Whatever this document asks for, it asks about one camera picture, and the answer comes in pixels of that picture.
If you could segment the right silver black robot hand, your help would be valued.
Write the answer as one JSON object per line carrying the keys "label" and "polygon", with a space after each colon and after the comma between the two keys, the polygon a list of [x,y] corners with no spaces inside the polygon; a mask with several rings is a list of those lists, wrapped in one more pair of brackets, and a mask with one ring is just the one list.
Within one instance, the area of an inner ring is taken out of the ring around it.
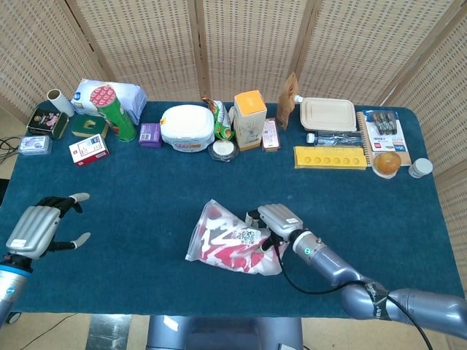
{"label": "right silver black robot hand", "polygon": [[259,206],[256,210],[248,211],[245,214],[245,223],[253,228],[268,229],[269,236],[260,246],[262,252],[282,242],[294,241],[304,232],[303,221],[280,203]]}

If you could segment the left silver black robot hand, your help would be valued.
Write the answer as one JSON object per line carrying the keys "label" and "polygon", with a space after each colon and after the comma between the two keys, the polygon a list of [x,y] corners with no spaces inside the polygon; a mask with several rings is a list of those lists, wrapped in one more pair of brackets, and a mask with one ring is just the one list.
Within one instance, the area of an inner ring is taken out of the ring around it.
{"label": "left silver black robot hand", "polygon": [[18,220],[7,240],[9,253],[38,260],[46,252],[74,250],[82,246],[90,233],[83,233],[79,238],[68,242],[56,242],[55,232],[65,214],[74,209],[81,213],[81,202],[90,198],[86,192],[79,192],[69,197],[46,197],[38,204],[29,206]]}

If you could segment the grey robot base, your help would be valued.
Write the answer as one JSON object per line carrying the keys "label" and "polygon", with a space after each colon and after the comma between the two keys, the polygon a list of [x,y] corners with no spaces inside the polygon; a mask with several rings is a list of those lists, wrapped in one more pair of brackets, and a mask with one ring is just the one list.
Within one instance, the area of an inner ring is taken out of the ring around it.
{"label": "grey robot base", "polygon": [[304,350],[295,317],[151,316],[146,350]]}

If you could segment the green snack packet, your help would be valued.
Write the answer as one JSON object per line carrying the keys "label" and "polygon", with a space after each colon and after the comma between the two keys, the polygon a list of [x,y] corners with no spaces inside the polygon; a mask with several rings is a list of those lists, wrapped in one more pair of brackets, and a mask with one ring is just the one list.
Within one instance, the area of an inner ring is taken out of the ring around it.
{"label": "green snack packet", "polygon": [[201,100],[208,106],[215,120],[214,135],[218,139],[230,141],[234,137],[232,122],[228,115],[225,104],[203,96]]}

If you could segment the white blue snack bag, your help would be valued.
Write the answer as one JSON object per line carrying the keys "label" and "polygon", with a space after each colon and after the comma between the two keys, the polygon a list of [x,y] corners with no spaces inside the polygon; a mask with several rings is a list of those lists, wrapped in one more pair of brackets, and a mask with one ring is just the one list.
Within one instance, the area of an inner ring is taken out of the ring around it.
{"label": "white blue snack bag", "polygon": [[90,102],[90,95],[96,88],[104,85],[112,87],[132,123],[138,125],[147,103],[147,94],[142,87],[135,84],[82,79],[70,101],[75,112],[78,114],[101,116],[98,109]]}

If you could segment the yellow ice tray mould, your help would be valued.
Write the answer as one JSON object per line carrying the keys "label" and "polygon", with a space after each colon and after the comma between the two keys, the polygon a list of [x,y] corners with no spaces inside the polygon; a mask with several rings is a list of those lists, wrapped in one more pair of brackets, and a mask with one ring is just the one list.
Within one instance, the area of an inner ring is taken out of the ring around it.
{"label": "yellow ice tray mould", "polygon": [[367,160],[362,148],[294,147],[295,168],[329,168],[366,170]]}

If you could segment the clear blue-label packet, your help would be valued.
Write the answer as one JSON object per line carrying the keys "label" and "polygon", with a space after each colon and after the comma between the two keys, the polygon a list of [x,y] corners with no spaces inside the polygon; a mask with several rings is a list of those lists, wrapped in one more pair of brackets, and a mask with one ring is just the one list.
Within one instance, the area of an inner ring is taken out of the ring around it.
{"label": "clear blue-label packet", "polygon": [[18,153],[21,155],[47,155],[53,140],[49,136],[24,136],[20,139]]}

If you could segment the small pink box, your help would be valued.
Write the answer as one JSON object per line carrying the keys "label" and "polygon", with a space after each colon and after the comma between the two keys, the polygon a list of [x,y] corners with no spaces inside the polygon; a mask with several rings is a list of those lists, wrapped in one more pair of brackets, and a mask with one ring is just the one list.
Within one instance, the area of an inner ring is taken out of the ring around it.
{"label": "small pink box", "polygon": [[277,151],[280,149],[279,134],[274,118],[266,118],[265,120],[262,133],[262,148],[265,152]]}

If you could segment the red white carton box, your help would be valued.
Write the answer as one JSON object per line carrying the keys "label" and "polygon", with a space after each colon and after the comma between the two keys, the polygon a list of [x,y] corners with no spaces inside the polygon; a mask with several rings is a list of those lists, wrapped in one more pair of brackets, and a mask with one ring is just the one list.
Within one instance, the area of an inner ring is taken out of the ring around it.
{"label": "red white carton box", "polygon": [[109,150],[101,134],[69,145],[69,151],[76,166],[84,166],[109,155]]}

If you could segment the clear plastic water bottle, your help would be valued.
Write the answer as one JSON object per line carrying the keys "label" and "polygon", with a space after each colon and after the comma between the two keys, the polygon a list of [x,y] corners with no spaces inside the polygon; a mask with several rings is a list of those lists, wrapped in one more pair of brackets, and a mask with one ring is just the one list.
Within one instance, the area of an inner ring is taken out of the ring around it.
{"label": "clear plastic water bottle", "polygon": [[306,142],[315,147],[362,147],[363,137],[359,131],[313,131]]}

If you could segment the dark green tin box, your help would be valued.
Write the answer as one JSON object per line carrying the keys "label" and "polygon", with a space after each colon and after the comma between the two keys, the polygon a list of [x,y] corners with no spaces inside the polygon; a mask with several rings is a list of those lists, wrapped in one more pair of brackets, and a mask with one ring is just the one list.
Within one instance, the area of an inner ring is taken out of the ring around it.
{"label": "dark green tin box", "polygon": [[31,135],[60,139],[68,123],[67,114],[38,108],[32,114],[26,128]]}

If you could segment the tall beige orange carton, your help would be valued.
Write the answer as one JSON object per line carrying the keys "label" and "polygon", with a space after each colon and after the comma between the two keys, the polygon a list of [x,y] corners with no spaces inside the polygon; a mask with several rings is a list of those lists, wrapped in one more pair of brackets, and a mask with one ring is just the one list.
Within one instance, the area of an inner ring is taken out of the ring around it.
{"label": "tall beige orange carton", "polygon": [[241,151],[260,146],[267,107],[259,90],[234,96],[233,128]]}

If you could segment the green yellow sponge box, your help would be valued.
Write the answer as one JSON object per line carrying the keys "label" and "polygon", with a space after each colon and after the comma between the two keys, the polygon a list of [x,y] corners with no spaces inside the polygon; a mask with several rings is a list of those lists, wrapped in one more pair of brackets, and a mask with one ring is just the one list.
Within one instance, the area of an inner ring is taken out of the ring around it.
{"label": "green yellow sponge box", "polygon": [[73,117],[72,133],[77,137],[88,138],[96,134],[106,137],[109,125],[103,117],[78,114]]}

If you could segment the blue carpet table cover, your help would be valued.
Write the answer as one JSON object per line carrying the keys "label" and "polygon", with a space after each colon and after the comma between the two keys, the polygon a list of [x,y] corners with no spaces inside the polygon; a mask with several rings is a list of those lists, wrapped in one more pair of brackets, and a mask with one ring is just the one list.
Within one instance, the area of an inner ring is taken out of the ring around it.
{"label": "blue carpet table cover", "polygon": [[463,296],[432,176],[401,169],[392,179],[372,170],[295,168],[306,134],[290,118],[275,152],[252,149],[225,163],[208,152],[106,137],[109,155],[78,167],[69,131],[48,155],[19,156],[0,205],[0,254],[24,210],[47,196],[88,193],[82,213],[69,211],[56,238],[82,233],[79,249],[48,253],[16,309],[22,312],[194,316],[340,317],[336,293],[292,251],[286,276],[236,273],[185,259],[191,234],[210,200],[243,218],[281,203],[362,274],[388,289]]}

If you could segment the beige lidded lunch container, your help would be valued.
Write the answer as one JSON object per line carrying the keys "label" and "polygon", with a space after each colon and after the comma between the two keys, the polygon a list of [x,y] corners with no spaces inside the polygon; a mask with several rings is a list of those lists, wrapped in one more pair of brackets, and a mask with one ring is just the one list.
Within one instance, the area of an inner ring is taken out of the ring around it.
{"label": "beige lidded lunch container", "polygon": [[345,99],[304,98],[300,121],[307,131],[356,131],[354,104]]}

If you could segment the brown spout pouch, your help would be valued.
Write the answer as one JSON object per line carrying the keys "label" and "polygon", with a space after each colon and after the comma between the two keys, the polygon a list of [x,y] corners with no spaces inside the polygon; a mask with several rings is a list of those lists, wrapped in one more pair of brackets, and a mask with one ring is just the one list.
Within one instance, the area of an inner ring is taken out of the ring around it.
{"label": "brown spout pouch", "polygon": [[298,79],[293,71],[282,86],[282,91],[277,102],[276,122],[282,130],[286,130],[289,116],[295,109],[296,95],[298,94]]}

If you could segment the orange jelly cup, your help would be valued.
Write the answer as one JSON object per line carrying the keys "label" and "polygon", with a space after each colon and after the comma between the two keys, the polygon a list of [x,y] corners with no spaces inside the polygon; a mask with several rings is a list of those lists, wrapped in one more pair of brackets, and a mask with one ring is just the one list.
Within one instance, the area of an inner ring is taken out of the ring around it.
{"label": "orange jelly cup", "polygon": [[401,158],[396,152],[381,152],[373,160],[372,170],[377,176],[392,179],[401,167]]}

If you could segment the white paper roll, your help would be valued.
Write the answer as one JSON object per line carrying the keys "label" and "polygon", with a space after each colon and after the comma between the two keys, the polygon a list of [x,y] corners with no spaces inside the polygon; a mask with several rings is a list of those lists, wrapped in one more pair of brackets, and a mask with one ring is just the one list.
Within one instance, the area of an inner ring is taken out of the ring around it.
{"label": "white paper roll", "polygon": [[68,117],[74,116],[72,103],[59,89],[49,90],[47,99],[59,112],[66,114]]}

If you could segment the metal table foot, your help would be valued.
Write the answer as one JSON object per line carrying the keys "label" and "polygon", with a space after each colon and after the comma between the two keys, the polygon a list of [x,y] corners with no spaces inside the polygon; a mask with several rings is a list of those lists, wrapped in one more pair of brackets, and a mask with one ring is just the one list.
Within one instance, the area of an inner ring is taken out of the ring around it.
{"label": "metal table foot", "polygon": [[85,350],[126,350],[131,325],[129,314],[94,314]]}

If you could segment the white wet wipes tub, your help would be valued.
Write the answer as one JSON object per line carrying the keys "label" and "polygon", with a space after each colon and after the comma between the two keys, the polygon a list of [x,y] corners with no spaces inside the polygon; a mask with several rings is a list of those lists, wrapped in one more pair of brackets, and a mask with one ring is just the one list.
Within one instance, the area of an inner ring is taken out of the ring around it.
{"label": "white wet wipes tub", "polygon": [[160,119],[161,138],[179,152],[200,152],[215,141],[215,119],[206,107],[183,104],[168,108]]}

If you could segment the white blister pack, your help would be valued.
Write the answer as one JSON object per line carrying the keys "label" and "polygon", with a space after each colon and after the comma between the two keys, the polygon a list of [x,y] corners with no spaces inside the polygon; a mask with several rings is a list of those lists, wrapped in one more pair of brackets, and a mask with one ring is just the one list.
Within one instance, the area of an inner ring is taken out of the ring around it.
{"label": "white blister pack", "polygon": [[368,137],[374,152],[407,152],[398,113],[394,110],[364,112]]}

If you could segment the green chips can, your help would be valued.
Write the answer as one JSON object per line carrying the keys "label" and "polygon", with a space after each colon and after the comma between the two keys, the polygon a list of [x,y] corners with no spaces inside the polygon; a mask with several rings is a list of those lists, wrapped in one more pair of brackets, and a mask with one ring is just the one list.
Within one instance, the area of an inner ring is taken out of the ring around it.
{"label": "green chips can", "polygon": [[129,142],[136,137],[134,124],[111,86],[102,85],[94,89],[90,94],[90,102],[110,123],[120,141]]}

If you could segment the kraft spiral notebook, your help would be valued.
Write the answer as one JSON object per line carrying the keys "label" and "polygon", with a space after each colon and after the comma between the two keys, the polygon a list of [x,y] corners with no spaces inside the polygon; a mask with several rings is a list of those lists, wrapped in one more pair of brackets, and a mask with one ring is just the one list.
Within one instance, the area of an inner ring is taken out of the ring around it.
{"label": "kraft spiral notebook", "polygon": [[[372,167],[374,158],[377,156],[377,154],[381,152],[374,152],[371,148],[364,113],[357,112],[356,117],[357,117],[359,129],[363,136],[363,151],[366,156],[367,166]],[[396,153],[401,158],[402,166],[409,166],[412,163],[409,150],[407,152],[396,152]]]}

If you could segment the small purple box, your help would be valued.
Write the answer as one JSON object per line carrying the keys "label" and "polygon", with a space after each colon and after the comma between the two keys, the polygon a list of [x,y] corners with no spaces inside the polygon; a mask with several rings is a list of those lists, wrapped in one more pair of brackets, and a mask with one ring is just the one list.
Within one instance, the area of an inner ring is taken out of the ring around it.
{"label": "small purple box", "polygon": [[146,148],[161,148],[161,127],[159,123],[142,123],[139,134],[139,144]]}

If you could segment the small white jar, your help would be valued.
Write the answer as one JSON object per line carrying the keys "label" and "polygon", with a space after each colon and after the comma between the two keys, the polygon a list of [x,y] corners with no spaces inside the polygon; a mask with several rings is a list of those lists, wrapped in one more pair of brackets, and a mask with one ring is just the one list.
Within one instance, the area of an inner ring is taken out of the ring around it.
{"label": "small white jar", "polygon": [[429,175],[432,173],[432,171],[433,164],[427,158],[416,159],[408,169],[409,175],[415,179],[419,179],[421,177]]}

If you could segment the woven folding screen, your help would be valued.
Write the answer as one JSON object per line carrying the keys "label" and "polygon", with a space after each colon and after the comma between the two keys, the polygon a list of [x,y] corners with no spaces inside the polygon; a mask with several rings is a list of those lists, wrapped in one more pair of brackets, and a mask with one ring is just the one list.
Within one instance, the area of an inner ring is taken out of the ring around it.
{"label": "woven folding screen", "polygon": [[0,140],[84,78],[275,102],[290,74],[305,96],[416,113],[467,291],[467,0],[0,0]]}

